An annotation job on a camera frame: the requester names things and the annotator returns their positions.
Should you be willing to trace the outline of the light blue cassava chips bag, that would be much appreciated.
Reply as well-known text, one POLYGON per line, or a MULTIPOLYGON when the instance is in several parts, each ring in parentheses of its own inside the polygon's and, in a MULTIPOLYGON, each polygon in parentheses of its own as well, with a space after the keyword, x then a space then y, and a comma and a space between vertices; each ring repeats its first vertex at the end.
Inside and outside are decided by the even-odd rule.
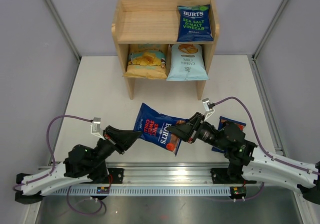
POLYGON ((208 75, 199 44, 173 44, 167 81, 206 81, 208 75))

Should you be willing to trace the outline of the blue Burts chilli bag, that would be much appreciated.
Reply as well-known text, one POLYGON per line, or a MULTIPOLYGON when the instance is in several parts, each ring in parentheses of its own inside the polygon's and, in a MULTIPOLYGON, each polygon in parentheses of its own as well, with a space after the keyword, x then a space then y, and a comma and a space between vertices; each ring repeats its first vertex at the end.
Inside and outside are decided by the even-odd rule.
POLYGON ((181 139, 168 131, 168 127, 185 122, 186 119, 159 113, 145 103, 142 103, 133 129, 142 132, 141 139, 176 155, 181 144, 181 139))
POLYGON ((246 123, 220 116, 218 128, 214 127, 213 152, 226 153, 237 150, 245 142, 244 128, 246 123))

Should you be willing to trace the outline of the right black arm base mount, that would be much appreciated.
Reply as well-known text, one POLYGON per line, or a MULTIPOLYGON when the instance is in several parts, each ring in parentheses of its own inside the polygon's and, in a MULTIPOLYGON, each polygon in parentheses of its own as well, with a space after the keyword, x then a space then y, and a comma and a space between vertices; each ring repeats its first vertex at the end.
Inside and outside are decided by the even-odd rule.
POLYGON ((240 177, 232 179, 227 174, 227 168, 211 168, 211 179, 213 184, 256 184, 257 181, 248 181, 240 177))

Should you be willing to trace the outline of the tan kettle cooked chips bag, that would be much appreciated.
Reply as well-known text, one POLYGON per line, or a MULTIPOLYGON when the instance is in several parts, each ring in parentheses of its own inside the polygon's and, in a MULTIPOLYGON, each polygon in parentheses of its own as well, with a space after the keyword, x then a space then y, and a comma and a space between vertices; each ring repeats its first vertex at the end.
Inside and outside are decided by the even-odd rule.
POLYGON ((130 44, 124 77, 167 79, 168 44, 130 44))

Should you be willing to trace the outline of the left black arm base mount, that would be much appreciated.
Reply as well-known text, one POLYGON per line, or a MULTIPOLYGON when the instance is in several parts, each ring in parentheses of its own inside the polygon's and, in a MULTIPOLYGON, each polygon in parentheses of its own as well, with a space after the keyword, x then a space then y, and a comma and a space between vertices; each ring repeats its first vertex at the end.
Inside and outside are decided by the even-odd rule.
POLYGON ((109 184, 111 181, 112 184, 122 184, 124 179, 124 169, 123 168, 107 168, 107 174, 101 184, 109 184))

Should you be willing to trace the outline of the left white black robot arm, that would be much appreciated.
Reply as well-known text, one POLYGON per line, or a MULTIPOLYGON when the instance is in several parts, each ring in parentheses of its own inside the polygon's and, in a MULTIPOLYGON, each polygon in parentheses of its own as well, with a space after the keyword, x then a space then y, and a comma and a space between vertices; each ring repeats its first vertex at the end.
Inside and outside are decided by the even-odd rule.
POLYGON ((94 148, 75 145, 68 152, 68 157, 52 169, 35 175, 17 174, 16 185, 20 190, 15 192, 14 200, 24 205, 34 204, 65 187, 110 182, 106 159, 114 152, 123 155, 141 135, 141 131, 107 126, 94 148))

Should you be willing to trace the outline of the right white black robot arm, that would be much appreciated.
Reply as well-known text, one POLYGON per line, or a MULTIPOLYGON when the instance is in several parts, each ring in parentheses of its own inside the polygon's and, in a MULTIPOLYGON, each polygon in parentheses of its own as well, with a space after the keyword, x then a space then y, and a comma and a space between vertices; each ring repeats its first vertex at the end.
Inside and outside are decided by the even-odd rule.
POLYGON ((184 123, 167 130, 187 143, 201 140, 221 151, 228 159, 227 177, 233 183, 255 181, 274 184, 320 203, 320 165, 299 162, 267 151, 245 139, 245 133, 233 122, 217 130, 197 112, 184 123))

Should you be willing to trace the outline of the blue Burts sea salt bag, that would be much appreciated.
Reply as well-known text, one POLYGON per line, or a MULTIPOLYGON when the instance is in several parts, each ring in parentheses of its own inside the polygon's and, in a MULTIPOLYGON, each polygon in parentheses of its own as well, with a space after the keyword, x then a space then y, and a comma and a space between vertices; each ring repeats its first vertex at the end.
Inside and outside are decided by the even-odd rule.
POLYGON ((210 4, 179 5, 180 14, 177 42, 211 42, 214 40, 210 26, 210 4))

